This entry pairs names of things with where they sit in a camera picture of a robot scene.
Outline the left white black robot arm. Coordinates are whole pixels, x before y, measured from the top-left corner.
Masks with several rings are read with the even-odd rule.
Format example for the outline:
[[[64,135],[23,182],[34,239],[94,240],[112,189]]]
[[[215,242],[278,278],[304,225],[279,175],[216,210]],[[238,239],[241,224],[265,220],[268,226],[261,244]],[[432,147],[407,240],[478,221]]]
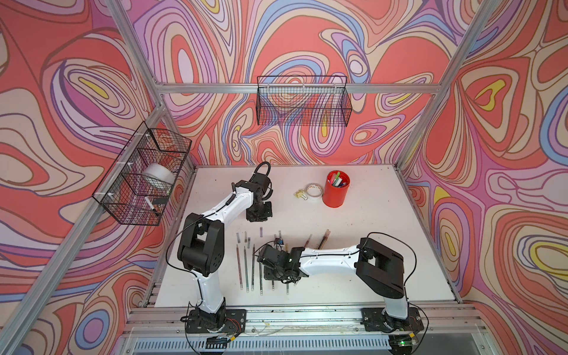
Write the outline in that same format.
[[[186,217],[180,231],[177,259],[182,272],[196,278],[199,299],[189,304],[180,318],[186,334],[225,333],[238,336],[245,325],[246,310],[229,311],[220,289],[218,269],[225,254],[225,227],[240,214],[249,222],[264,222],[272,216],[271,164],[260,163],[248,180],[232,184],[232,192],[219,204],[201,214]]]

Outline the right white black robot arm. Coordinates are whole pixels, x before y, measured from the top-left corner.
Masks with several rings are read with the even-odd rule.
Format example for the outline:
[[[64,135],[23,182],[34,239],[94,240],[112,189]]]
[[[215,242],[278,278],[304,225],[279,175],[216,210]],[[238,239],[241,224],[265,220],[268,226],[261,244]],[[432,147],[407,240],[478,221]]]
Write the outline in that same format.
[[[392,334],[426,331],[428,323],[416,306],[408,302],[404,257],[376,241],[369,233],[358,244],[346,248],[311,249],[294,247],[284,251],[277,242],[261,246],[256,253],[264,278],[282,284],[296,284],[316,275],[354,275],[384,300],[381,308],[363,308],[366,331]]]

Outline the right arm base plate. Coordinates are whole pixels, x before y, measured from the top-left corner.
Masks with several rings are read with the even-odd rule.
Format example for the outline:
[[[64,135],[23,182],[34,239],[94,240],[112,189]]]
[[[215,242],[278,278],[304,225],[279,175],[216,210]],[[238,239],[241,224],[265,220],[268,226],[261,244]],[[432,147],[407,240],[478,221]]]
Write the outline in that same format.
[[[408,317],[403,320],[389,316],[386,308],[363,308],[361,313],[361,324],[367,332],[380,331],[386,334],[393,332],[417,333],[425,329],[417,307],[409,307]]]

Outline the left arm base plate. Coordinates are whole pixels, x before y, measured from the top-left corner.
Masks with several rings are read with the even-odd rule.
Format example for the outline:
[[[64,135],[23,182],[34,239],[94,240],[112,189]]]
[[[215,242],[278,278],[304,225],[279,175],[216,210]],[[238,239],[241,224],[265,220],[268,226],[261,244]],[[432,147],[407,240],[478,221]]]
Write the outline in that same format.
[[[200,309],[191,309],[180,321],[187,334],[228,334],[237,335],[246,329],[247,310],[220,309],[209,314]]]

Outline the dark blue pencil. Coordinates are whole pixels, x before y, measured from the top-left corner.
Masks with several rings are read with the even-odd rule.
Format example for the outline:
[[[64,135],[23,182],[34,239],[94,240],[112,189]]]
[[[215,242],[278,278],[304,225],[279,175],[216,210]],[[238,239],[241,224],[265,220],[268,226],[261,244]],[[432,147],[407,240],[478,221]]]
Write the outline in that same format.
[[[255,271],[255,252],[256,252],[256,248],[255,245],[253,244],[252,247],[252,256],[251,256],[251,290],[254,291],[254,271]]]

